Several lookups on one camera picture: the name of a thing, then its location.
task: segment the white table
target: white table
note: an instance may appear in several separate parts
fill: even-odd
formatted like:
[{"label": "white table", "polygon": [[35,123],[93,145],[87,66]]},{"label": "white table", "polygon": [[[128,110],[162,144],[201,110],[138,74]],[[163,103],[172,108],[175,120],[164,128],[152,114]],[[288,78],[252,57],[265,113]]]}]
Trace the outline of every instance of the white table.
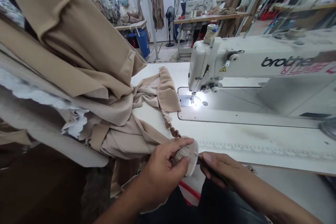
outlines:
[{"label": "white table", "polygon": [[115,26],[114,28],[117,30],[117,31],[122,31],[122,30],[133,30],[133,29],[143,29],[146,27],[146,24],[147,24],[147,20],[144,20],[144,21],[140,21],[140,22],[137,22],[137,23],[134,23],[134,24],[130,24],[128,26]]},{"label": "white table", "polygon": [[[132,84],[137,85],[143,78],[159,73],[159,67],[165,66],[171,74],[176,90],[179,87],[187,87],[189,64],[149,64],[132,78]],[[252,86],[258,82],[260,82],[258,78],[227,78],[226,85]],[[133,113],[171,138],[170,133],[165,129],[160,111],[144,103],[142,107],[134,109]],[[242,163],[336,175],[336,141],[325,136],[319,129],[182,121],[177,117],[177,113],[170,115],[172,125],[181,135],[198,141],[200,152],[227,153]],[[212,141],[214,144],[204,144],[205,141]],[[225,151],[217,148],[217,142],[226,144]],[[260,153],[251,151],[258,148]],[[264,150],[271,150],[271,152],[274,150],[274,153],[265,154]],[[302,153],[300,154],[302,156],[297,157],[295,153]],[[329,155],[330,160],[318,159],[318,153]]]}]

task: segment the sewing machine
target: sewing machine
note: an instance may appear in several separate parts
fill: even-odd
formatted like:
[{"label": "sewing machine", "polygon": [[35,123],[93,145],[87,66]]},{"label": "sewing machine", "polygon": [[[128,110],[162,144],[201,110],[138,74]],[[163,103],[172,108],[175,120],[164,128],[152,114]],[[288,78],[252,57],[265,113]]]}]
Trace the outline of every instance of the sewing machine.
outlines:
[{"label": "sewing machine", "polygon": [[210,11],[212,6],[212,0],[192,0],[185,4],[185,18],[195,18],[198,10],[202,12]]},{"label": "sewing machine", "polygon": [[[336,27],[194,44],[181,120],[317,128],[336,115]],[[248,78],[258,85],[242,86]],[[237,80],[237,86],[226,87]]]}]

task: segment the white lace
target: white lace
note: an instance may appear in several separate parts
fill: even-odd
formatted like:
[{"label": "white lace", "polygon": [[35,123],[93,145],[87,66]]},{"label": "white lace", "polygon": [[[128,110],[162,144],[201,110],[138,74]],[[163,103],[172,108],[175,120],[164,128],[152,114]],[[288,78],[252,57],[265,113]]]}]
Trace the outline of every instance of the white lace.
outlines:
[{"label": "white lace", "polygon": [[72,102],[61,97],[55,96],[36,86],[30,85],[28,82],[16,77],[14,74],[0,68],[0,85],[12,91],[13,95],[21,99],[32,99],[42,105],[52,106],[57,109],[71,109],[78,115],[76,123],[68,128],[63,128],[61,133],[78,138],[83,126],[87,123],[87,118],[84,116],[89,110],[74,105]]}]

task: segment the fingernail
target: fingernail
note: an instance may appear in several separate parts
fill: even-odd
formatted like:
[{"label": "fingernail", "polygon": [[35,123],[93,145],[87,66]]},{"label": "fingernail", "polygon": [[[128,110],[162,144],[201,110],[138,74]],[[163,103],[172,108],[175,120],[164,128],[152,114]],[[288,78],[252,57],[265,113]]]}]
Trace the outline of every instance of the fingernail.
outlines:
[{"label": "fingernail", "polygon": [[203,153],[203,158],[204,158],[205,160],[207,160],[208,162],[211,162],[211,161],[212,161],[212,157],[211,157],[209,154],[207,154],[207,153]]}]

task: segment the left hand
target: left hand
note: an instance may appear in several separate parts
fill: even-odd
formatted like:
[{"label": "left hand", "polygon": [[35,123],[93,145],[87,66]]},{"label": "left hand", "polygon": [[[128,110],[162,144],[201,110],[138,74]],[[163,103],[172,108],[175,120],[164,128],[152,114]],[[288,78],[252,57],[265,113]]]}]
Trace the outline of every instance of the left hand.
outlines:
[{"label": "left hand", "polygon": [[155,148],[144,170],[129,187],[141,199],[141,209],[164,203],[178,186],[188,170],[190,158],[184,157],[174,167],[169,159],[193,142],[192,138],[175,138]]}]

